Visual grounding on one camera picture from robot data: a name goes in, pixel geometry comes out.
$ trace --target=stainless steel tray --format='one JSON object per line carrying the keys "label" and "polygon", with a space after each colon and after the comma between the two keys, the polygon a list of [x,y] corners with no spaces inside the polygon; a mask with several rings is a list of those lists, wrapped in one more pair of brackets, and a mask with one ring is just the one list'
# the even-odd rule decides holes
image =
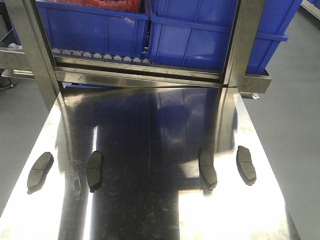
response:
{"label": "stainless steel tray", "polygon": [[[246,185],[236,149],[250,149]],[[199,176],[214,154],[218,184]],[[91,153],[104,156],[89,192]],[[36,159],[54,163],[27,194]],[[66,89],[56,99],[0,218],[2,240],[297,240],[299,235],[237,88]]]}

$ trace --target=gray floor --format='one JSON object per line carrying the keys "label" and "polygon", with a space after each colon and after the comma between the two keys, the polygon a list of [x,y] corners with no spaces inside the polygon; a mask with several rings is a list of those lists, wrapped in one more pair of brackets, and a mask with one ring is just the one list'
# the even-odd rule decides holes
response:
{"label": "gray floor", "polygon": [[[300,10],[267,70],[261,100],[245,100],[302,240],[320,238],[320,21]],[[34,81],[0,90],[0,213],[47,117]]]}
{"label": "gray floor", "polygon": [[300,10],[245,105],[302,240],[320,239],[320,21]]}

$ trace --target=metal frame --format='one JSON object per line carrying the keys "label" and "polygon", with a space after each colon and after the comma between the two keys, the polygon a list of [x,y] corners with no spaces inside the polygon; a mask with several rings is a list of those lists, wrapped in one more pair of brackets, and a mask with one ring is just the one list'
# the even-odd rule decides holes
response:
{"label": "metal frame", "polygon": [[239,0],[222,81],[245,90],[243,82],[266,0]]}
{"label": "metal frame", "polygon": [[28,62],[48,110],[53,106],[61,85],[54,73],[55,61],[35,1],[5,1]]}
{"label": "metal frame", "polygon": [[301,6],[306,9],[309,13],[315,16],[318,20],[320,20],[320,9],[314,6],[312,3],[307,0],[303,0]]}
{"label": "metal frame", "polygon": [[7,75],[28,76],[32,70],[48,109],[61,82],[116,87],[238,87],[242,92],[264,93],[271,78],[246,75],[249,58],[266,0],[238,0],[224,71],[125,63],[51,53],[34,0],[6,1],[6,7],[23,43],[23,51],[0,48],[0,67]]}

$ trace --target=blue plastic bin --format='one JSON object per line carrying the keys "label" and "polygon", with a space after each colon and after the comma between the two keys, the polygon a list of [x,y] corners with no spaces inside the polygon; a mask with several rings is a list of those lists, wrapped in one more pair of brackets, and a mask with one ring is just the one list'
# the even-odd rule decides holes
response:
{"label": "blue plastic bin", "polygon": [[[151,62],[221,71],[226,61],[231,28],[151,15]],[[247,73],[262,74],[286,34],[258,33]]]}
{"label": "blue plastic bin", "polygon": [[[159,17],[232,26],[238,0],[155,0]],[[259,32],[284,34],[302,0],[266,0]]]}
{"label": "blue plastic bin", "polygon": [[42,0],[36,3],[52,48],[144,57],[150,22],[148,0],[146,13]]}

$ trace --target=red item in bin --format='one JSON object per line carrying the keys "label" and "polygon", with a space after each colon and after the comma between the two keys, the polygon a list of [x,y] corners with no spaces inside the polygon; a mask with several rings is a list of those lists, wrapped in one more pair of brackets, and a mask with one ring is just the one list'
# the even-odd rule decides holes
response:
{"label": "red item in bin", "polygon": [[121,10],[126,12],[140,12],[141,0],[49,0],[65,4],[77,4],[104,9]]}

